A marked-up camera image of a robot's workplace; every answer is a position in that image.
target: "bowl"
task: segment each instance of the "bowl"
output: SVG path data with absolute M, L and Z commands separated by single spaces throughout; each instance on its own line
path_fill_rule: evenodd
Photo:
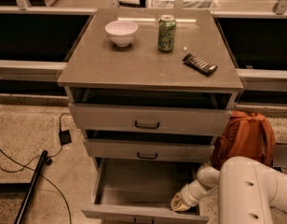
M 107 37 L 119 47 L 128 46 L 135 38 L 138 25 L 133 21 L 112 21 L 105 26 Z

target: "soda can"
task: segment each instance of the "soda can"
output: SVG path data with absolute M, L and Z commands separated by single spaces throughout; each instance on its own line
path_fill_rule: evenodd
M 158 49 L 170 52 L 174 47 L 176 20 L 172 15 L 163 15 L 159 20 Z

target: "orange bag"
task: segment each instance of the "orange bag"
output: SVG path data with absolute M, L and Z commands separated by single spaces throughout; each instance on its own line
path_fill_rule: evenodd
M 226 160 L 234 156 L 269 165 L 273 160 L 275 144 L 273 129 L 264 115 L 233 111 L 223 135 L 214 144 L 210 160 L 218 170 Z

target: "white robotic arm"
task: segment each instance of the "white robotic arm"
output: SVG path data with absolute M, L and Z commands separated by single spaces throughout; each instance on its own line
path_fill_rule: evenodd
M 287 175 L 243 157 L 227 160 L 221 172 L 209 165 L 171 201 L 185 211 L 218 190 L 219 224 L 273 224 L 270 207 L 287 212 Z

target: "power adapter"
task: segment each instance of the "power adapter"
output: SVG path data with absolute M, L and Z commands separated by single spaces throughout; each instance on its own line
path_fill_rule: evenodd
M 60 142 L 62 146 L 67 145 L 72 142 L 69 130 L 59 131 L 59 137 L 60 137 Z

